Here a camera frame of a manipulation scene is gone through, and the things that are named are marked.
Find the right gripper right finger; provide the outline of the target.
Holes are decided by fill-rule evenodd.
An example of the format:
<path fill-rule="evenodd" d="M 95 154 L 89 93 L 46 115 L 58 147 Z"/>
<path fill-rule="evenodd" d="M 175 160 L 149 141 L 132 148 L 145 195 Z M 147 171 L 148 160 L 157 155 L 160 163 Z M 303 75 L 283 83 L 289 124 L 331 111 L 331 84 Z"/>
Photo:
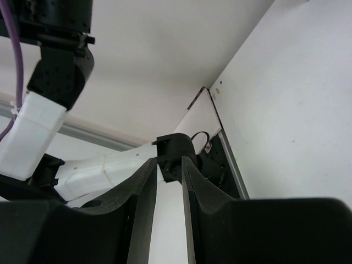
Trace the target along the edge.
<path fill-rule="evenodd" d="M 189 157 L 181 162 L 186 241 L 189 263 L 247 263 L 236 229 L 235 199 L 207 180 Z"/>

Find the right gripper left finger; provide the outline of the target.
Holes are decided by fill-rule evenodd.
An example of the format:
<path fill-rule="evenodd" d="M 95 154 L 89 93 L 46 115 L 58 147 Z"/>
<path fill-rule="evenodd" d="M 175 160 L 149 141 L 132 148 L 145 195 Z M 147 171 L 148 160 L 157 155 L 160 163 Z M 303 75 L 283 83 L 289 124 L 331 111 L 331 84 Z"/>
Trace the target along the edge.
<path fill-rule="evenodd" d="M 157 194 L 157 161 L 74 210 L 82 213 L 69 263 L 147 263 Z"/>

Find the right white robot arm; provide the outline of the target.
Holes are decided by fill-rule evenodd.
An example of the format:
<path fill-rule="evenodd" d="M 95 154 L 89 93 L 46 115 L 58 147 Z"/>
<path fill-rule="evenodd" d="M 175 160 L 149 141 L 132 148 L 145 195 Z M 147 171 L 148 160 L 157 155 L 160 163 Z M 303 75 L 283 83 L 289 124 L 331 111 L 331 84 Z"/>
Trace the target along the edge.
<path fill-rule="evenodd" d="M 207 89 L 174 134 L 136 150 L 63 162 L 46 155 L 86 84 L 91 1 L 1 1 L 1 35 L 16 65 L 13 117 L 1 133 L 1 263 L 147 263 L 157 173 L 183 187 L 188 261 L 242 263 L 237 201 L 206 157 L 221 123 Z"/>

